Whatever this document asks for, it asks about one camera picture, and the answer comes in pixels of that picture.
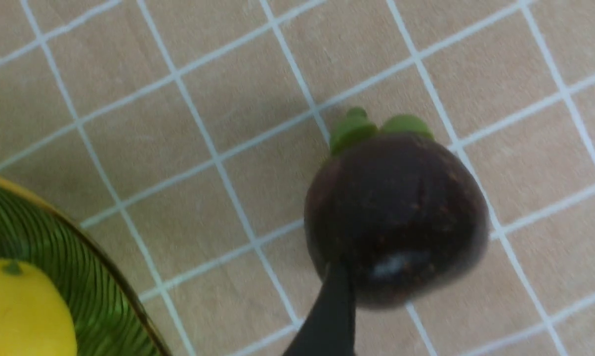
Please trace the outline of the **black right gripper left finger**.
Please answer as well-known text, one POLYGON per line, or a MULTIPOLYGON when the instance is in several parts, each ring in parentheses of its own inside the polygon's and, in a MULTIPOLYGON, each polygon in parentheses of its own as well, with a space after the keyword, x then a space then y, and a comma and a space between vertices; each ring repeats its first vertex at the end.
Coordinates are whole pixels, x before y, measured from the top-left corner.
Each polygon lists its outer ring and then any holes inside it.
POLYGON ((353 356, 355 354, 354 289, 348 268, 329 264, 322 288, 285 356, 353 356))

